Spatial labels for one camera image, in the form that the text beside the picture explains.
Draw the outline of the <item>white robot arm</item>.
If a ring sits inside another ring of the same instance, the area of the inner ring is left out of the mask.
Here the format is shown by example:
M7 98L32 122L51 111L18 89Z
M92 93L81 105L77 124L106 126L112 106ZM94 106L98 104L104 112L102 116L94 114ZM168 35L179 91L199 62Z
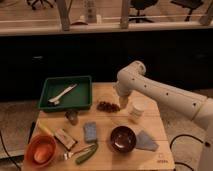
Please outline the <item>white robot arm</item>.
M117 73L115 90L122 108L132 91L140 92L188 117L206 131L197 171L213 171L213 99L145 77L146 67L134 61Z

